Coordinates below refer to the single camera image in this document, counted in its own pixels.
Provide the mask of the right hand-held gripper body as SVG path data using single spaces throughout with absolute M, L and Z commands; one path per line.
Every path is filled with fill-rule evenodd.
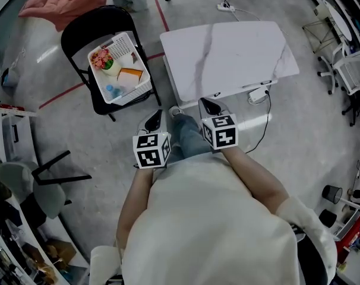
M 198 107 L 203 137 L 213 150 L 238 145 L 236 115 L 225 104 L 202 97 L 198 100 Z

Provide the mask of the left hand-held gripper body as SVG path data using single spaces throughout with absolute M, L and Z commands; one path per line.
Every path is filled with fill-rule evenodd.
M 132 144 L 139 169 L 164 168 L 171 152 L 171 135 L 162 109 L 145 117 L 138 125 Z

